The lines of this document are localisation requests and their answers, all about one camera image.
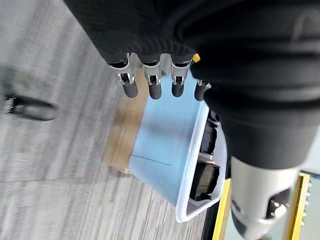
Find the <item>black rubber fingertip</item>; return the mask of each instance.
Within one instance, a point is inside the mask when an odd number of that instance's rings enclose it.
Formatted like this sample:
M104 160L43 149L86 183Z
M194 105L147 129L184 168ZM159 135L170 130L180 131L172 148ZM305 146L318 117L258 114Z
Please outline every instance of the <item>black rubber fingertip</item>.
M125 84L122 86L123 86L124 93L129 98L135 98L138 95L138 87L135 81L132 84Z
M184 85L180 85L180 84L177 84L177 85L174 85L172 84L172 88L171 88L171 91L172 91L172 95L175 96L176 98L179 98L182 96L182 94L184 93Z
M194 98L195 100L201 102L205 99L204 94L206 92L206 88L204 86L199 86L198 83L195 86L194 90Z
M154 100L157 100L161 97L162 90L161 90L161 83L159 85L149 85L149 94L150 97Z

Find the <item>light blue bin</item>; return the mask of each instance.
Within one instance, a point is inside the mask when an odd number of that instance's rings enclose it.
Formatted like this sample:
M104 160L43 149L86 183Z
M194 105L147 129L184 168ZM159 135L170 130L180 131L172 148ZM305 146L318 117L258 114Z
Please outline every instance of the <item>light blue bin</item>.
M181 198L180 202L188 203L189 194L186 193L190 193L209 112L204 101L195 100L196 84L197 80L188 75L183 95L174 97L171 93L171 77L161 78L162 96L158 100L148 98L129 161L129 170L133 175L177 208L178 197ZM182 192L181 186L186 184L188 186ZM203 204L193 207L193 210L203 209ZM184 222L192 217L177 217L177 220Z

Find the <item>silver metal part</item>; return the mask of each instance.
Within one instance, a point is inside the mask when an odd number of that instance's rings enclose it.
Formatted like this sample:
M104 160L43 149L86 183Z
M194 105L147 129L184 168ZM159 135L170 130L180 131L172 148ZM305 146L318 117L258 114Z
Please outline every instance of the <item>silver metal part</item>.
M175 66L171 60L171 78L173 85L177 85L177 82L180 83L180 85L185 84L190 63L191 61L186 66Z
M15 97L7 98L4 101L4 113L10 113L11 109L14 108Z
M148 82L148 84L151 86L152 85L152 76L155 76L156 79L156 85L160 84L160 78L161 78L161 61L159 61L156 65L154 66L148 66L148 65L144 65L143 66L143 70L144 70L144 76L146 81Z
M130 64L130 55L127 54L127 64L125 67L117 68L110 65L113 72L115 73L115 76L119 79L120 83L122 85L125 84L133 84L135 81L135 75L134 71L132 69L132 66Z
M198 83L198 85L200 87L203 86L205 89L210 89L211 88L211 84L209 82L204 82L202 80L198 80L197 83Z
M272 198L293 189L298 174L298 167L264 169L231 158L232 218L246 240L260 239L286 213L288 204Z

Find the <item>striped carpet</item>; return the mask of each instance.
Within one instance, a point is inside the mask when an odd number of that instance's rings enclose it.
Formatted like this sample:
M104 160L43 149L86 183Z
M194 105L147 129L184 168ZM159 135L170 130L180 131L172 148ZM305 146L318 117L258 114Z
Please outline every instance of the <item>striped carpet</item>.
M102 161L123 92L62 0L0 0L0 75L59 107L51 122L0 116L0 240L201 238L205 213L176 223Z

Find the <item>yellow tape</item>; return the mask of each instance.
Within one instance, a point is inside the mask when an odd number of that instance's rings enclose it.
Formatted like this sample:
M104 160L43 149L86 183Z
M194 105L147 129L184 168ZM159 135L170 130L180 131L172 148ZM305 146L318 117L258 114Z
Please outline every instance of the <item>yellow tape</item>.
M288 240L299 240L301 222L303 220L305 202L307 198L309 179L309 174L300 173L296 182L296 195L293 202L294 206L292 206L293 208L290 215L287 233Z
M229 190L230 190L230 184L231 179L226 179L224 181L223 185L223 191L220 198L218 213L216 215L215 225L214 225L214 231L213 231L213 237L212 240L221 240L222 237L225 235L225 229L222 229L223 223L224 223L224 217L227 210L227 213L229 213L230 208L228 207L228 196L229 196Z

